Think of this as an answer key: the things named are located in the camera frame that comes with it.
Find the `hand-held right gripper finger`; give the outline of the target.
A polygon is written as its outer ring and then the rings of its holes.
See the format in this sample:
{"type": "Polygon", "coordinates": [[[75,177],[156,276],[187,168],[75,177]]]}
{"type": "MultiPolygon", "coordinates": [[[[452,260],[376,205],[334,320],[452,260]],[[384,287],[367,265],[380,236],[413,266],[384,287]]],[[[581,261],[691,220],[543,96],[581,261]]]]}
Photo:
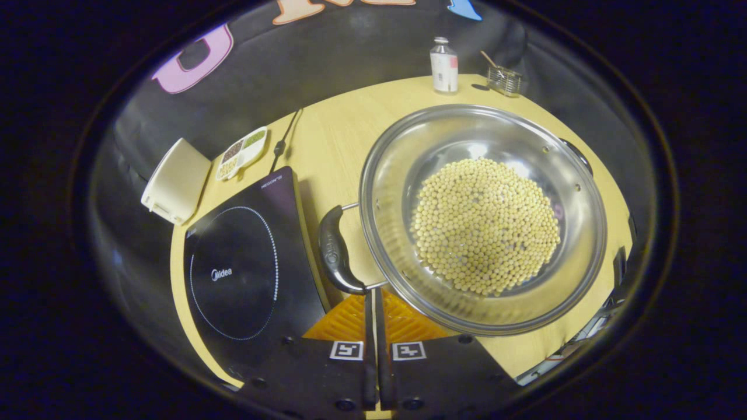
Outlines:
{"type": "Polygon", "coordinates": [[[502,418],[520,391],[474,335],[449,334],[376,290],[379,399],[394,418],[502,418]]]}
{"type": "Polygon", "coordinates": [[[231,346],[225,386],[245,407],[273,418],[363,418],[377,402],[371,303],[354,320],[363,337],[319,340],[305,333],[325,312],[316,289],[281,289],[268,325],[231,346]]]}

